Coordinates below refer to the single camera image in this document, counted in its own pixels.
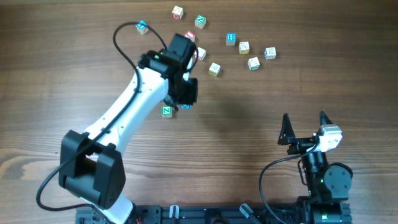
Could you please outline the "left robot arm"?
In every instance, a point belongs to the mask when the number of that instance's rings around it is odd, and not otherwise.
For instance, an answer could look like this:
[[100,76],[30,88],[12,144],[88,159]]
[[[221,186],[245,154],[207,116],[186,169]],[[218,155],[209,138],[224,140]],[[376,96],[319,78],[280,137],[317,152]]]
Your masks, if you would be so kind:
[[106,223],[128,223],[134,204],[122,193],[123,153],[132,135],[161,101],[173,109],[197,101],[198,81],[188,75],[196,45],[175,34],[163,52],[141,55],[135,76],[101,119],[62,139],[58,183],[88,202]]

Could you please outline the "green Z letter block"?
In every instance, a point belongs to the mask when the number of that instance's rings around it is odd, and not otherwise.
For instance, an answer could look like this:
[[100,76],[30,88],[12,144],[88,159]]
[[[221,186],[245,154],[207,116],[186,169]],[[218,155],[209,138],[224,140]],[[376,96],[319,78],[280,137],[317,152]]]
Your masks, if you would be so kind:
[[171,118],[173,116],[173,108],[171,106],[163,106],[161,115],[163,118]]

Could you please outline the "blue sided picture block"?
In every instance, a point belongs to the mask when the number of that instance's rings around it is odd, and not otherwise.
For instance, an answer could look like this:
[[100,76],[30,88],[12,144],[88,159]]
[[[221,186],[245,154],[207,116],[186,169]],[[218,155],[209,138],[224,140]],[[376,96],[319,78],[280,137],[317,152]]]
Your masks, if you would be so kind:
[[192,108],[192,106],[191,105],[180,105],[180,108],[184,109],[184,110],[190,110]]

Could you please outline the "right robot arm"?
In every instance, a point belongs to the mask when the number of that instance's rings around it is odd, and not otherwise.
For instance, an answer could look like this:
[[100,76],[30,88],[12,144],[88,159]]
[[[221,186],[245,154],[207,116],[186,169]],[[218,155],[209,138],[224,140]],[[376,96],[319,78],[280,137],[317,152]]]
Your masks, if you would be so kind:
[[347,165],[329,163],[326,153],[337,148],[343,138],[339,126],[320,112],[320,128],[309,138],[297,138],[288,114],[282,118],[279,145],[288,145],[287,154],[300,156],[298,169],[308,196],[297,199],[297,223],[352,223],[351,209],[346,201],[353,171]]

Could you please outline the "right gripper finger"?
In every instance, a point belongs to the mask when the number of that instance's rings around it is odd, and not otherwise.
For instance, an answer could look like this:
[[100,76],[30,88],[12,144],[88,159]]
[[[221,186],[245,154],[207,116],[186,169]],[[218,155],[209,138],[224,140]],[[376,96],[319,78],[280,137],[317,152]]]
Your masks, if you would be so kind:
[[328,118],[326,113],[324,111],[321,111],[319,113],[320,117],[320,126],[326,125],[326,124],[333,124],[332,121]]
[[278,145],[289,145],[296,143],[295,133],[287,113],[285,113],[282,117],[282,127],[277,143]]

